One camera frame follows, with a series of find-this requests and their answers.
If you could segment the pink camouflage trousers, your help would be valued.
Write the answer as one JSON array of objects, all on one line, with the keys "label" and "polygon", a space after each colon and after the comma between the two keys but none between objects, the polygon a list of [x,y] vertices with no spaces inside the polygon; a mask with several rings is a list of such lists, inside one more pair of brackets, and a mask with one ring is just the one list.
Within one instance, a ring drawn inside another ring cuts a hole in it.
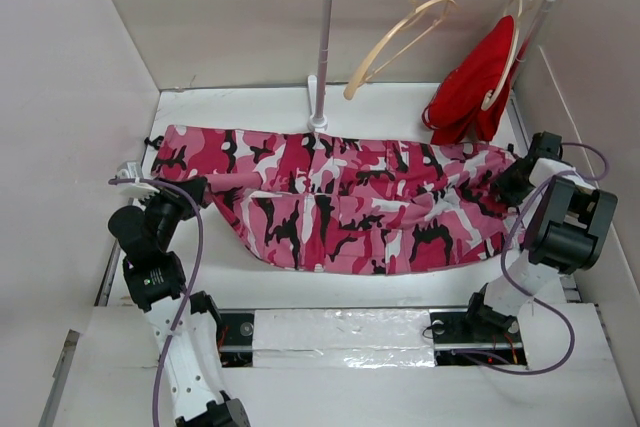
[{"label": "pink camouflage trousers", "polygon": [[270,265],[402,275],[457,268],[516,245],[515,211],[491,190],[513,162],[509,151],[477,143],[172,125],[151,172],[204,178],[203,205]]}]

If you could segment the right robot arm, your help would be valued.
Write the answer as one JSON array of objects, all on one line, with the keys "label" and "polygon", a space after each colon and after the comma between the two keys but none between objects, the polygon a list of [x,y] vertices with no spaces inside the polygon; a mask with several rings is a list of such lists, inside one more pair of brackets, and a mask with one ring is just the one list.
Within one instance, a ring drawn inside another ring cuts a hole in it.
[{"label": "right robot arm", "polygon": [[615,194],[563,160],[562,138],[549,132],[533,136],[526,156],[499,175],[492,191],[521,214],[542,198],[526,223],[520,256],[472,295],[462,316],[465,334],[476,341],[512,327],[521,307],[550,281],[593,267],[618,205]]}]

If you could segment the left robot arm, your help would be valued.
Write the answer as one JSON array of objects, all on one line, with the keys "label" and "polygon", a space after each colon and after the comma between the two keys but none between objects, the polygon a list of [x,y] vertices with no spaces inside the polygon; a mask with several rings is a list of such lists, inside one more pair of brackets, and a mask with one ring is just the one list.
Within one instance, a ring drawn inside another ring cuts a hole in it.
[{"label": "left robot arm", "polygon": [[[212,296],[195,291],[204,248],[203,178],[170,182],[120,170],[110,184],[136,204],[118,209],[108,230],[124,254],[123,277],[158,349],[151,422],[161,423],[162,389],[169,389],[175,426],[247,426],[242,401],[225,384],[219,347],[226,329]],[[185,272],[169,246],[178,225],[194,220],[194,266]]]}]

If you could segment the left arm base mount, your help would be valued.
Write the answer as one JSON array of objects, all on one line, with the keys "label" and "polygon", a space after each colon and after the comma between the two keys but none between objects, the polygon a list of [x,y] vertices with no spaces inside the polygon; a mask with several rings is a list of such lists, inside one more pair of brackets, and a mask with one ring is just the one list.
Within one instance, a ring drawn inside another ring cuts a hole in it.
[{"label": "left arm base mount", "polygon": [[254,310],[220,310],[205,291],[190,296],[190,313],[208,316],[215,322],[215,339],[223,367],[253,365]]}]

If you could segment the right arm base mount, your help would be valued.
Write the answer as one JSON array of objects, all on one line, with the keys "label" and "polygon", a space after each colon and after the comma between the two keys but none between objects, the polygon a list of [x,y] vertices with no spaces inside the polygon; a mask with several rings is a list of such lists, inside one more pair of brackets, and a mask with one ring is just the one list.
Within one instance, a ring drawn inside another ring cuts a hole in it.
[{"label": "right arm base mount", "polygon": [[433,344],[435,364],[472,366],[527,366],[518,327],[511,332],[513,316],[493,311],[484,303],[486,286],[474,292],[467,306],[435,308],[422,336]]}]

